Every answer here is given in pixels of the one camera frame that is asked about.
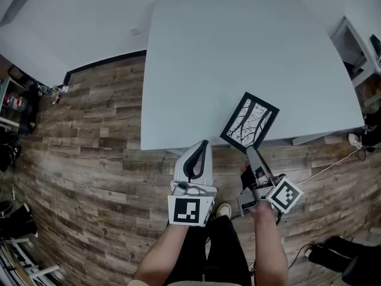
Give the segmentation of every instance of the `forearm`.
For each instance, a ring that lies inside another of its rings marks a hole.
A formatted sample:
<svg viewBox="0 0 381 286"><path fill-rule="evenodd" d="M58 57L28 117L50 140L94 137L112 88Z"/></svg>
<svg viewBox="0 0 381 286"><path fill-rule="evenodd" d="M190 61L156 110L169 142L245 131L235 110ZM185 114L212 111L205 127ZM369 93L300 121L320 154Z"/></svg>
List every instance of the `forearm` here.
<svg viewBox="0 0 381 286"><path fill-rule="evenodd" d="M144 257L134 279L162 286L177 262L187 231L187 226L169 225Z"/></svg>
<svg viewBox="0 0 381 286"><path fill-rule="evenodd" d="M255 225L255 274L258 286L285 286L288 261L280 242L274 214L262 209L252 214Z"/></svg>

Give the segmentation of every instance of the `picture frame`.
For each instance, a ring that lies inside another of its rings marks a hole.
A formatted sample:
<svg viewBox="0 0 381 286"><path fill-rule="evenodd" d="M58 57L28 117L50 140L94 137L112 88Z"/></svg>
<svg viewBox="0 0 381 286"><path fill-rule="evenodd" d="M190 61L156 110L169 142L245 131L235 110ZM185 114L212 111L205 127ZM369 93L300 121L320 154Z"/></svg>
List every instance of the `picture frame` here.
<svg viewBox="0 0 381 286"><path fill-rule="evenodd" d="M246 154L246 149L261 145L279 109L246 92L220 137Z"/></svg>

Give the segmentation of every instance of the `black baseboard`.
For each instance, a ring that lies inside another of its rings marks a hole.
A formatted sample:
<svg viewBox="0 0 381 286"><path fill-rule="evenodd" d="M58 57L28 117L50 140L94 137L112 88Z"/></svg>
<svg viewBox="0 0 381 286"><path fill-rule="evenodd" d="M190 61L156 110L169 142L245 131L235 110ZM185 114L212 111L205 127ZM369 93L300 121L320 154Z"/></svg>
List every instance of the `black baseboard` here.
<svg viewBox="0 0 381 286"><path fill-rule="evenodd" d="M146 56L146 54L147 54L147 50L138 51L138 52L132 52L132 53L128 53L128 54L118 55L118 56L115 56L115 57L110 57L110 58L107 58L105 60L99 60L99 61L96 61L94 63L87 64L85 66L81 66L79 68L76 68L74 70L70 70L70 71L68 71L66 73L62 86L68 86L72 74L75 74L75 73L78 73L78 72L81 72L81 71L85 71L87 69L91 69L91 68L94 68L94 67L98 67L98 66L101 66L101 65L104 65L104 64L115 63L116 61L120 61L120 60L126 60L128 58L134 58L134 57L139 57L139 56Z"/></svg>

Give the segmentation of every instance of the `white table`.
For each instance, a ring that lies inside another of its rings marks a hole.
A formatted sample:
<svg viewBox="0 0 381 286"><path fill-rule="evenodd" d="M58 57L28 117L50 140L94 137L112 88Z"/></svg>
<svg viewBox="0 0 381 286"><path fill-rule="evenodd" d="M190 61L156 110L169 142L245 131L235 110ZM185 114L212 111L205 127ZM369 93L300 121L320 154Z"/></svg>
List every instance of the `white table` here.
<svg viewBox="0 0 381 286"><path fill-rule="evenodd" d="M376 34L376 36L380 39L381 38L381 31L378 29L373 29L374 27L369 27L369 24L354 26L351 20L349 20L348 17L344 18L344 21L337 29L336 33L332 36L332 42L335 44L336 47L339 47L341 45L341 42L343 41L344 34L347 30L350 31L350 33L353 35L354 39L356 40L358 46L360 47L360 50L363 52L364 57L358 61L357 66L354 68L354 72L356 72L359 69L362 69L363 71L356 76L353 80L353 87L357 87L358 85L362 84L368 77L370 77L374 73L381 74L381 65L378 63L378 57L376 54L376 51L374 50L374 47L370 41L370 36L373 34ZM378 93L368 99L364 102L364 107L369 106L370 104L374 103L375 101L379 100L381 98L381 93Z"/></svg>
<svg viewBox="0 0 381 286"><path fill-rule="evenodd" d="M227 144L219 135L246 91L280 109L265 140L364 125L337 50L300 0L156 0L141 149Z"/></svg>

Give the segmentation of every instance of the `person's right arm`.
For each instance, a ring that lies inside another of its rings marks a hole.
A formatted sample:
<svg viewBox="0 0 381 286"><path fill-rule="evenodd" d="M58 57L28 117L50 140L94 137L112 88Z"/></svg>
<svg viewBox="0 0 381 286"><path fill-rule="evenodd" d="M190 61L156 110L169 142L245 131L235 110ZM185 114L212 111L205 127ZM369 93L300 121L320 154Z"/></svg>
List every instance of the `person's right arm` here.
<svg viewBox="0 0 381 286"><path fill-rule="evenodd" d="M280 242L271 205L268 201L259 201L251 211L255 226L257 286L287 286L288 261Z"/></svg>

